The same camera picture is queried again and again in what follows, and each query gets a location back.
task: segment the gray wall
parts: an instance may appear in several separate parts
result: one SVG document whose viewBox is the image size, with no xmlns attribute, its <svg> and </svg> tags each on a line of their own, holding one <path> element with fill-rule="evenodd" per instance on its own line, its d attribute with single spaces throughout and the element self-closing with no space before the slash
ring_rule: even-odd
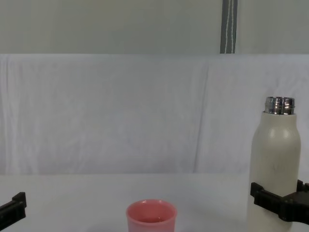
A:
<svg viewBox="0 0 309 232">
<path fill-rule="evenodd" d="M 309 53 L 308 0 L 239 0 L 238 16 L 238 53 Z"/>
<path fill-rule="evenodd" d="M 0 53 L 218 54 L 222 0 L 0 0 Z"/>
</svg>

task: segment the white fabric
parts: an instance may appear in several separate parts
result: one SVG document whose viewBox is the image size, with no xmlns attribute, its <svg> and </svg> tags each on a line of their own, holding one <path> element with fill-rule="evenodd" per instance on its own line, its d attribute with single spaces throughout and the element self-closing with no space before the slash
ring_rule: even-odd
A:
<svg viewBox="0 0 309 232">
<path fill-rule="evenodd" d="M 193 171 L 206 58 L 3 59 L 5 173 Z"/>
<path fill-rule="evenodd" d="M 127 232 L 126 208 L 142 199 L 177 207 L 175 232 L 245 232 L 248 174 L 0 176 L 1 205 L 26 193 L 27 217 L 6 232 Z M 308 173 L 301 174 L 309 181 Z M 294 223 L 291 232 L 307 232 Z"/>
<path fill-rule="evenodd" d="M 0 173 L 245 172 L 265 97 L 296 98 L 309 169 L 309 56 L 0 56 Z"/>
</svg>

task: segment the vertical metal strip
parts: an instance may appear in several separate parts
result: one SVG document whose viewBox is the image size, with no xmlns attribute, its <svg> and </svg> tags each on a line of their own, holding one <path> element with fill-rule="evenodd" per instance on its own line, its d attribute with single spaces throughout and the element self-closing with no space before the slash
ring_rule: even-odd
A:
<svg viewBox="0 0 309 232">
<path fill-rule="evenodd" d="M 222 0 L 220 54 L 235 53 L 238 0 Z"/>
</svg>

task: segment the white cloth backdrop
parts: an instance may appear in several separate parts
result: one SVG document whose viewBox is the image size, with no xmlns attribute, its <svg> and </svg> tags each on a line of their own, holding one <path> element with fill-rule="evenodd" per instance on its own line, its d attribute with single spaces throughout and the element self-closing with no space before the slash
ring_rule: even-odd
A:
<svg viewBox="0 0 309 232">
<path fill-rule="evenodd" d="M 268 95 L 296 98 L 309 169 L 309 56 L 0 56 L 0 173 L 246 172 Z"/>
</svg>

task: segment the cup rim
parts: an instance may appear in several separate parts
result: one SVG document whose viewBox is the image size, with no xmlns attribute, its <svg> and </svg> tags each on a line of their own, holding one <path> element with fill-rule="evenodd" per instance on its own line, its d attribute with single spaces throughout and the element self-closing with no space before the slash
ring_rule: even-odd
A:
<svg viewBox="0 0 309 232">
<path fill-rule="evenodd" d="M 162 202 L 163 204 L 167 205 L 169 208 L 172 209 L 174 215 L 165 220 L 165 221 L 160 221 L 160 222 L 143 222 L 143 221 L 138 221 L 138 220 L 135 220 L 134 218 L 132 218 L 130 215 L 129 215 L 129 209 L 137 204 L 140 204 L 144 201 L 149 201 L 149 202 Z M 144 199 L 144 200 L 140 200 L 140 201 L 137 201 L 137 202 L 134 202 L 132 203 L 131 205 L 128 206 L 128 208 L 126 209 L 126 217 L 128 218 L 128 220 L 136 223 L 136 224 L 139 224 L 139 225 L 143 225 L 143 226 L 158 226 L 158 225 L 164 225 L 164 224 L 168 224 L 169 222 L 175 220 L 177 216 L 177 209 L 175 206 L 173 206 L 171 203 L 167 202 L 167 201 L 164 201 L 164 200 L 161 200 L 161 199 Z"/>
</svg>

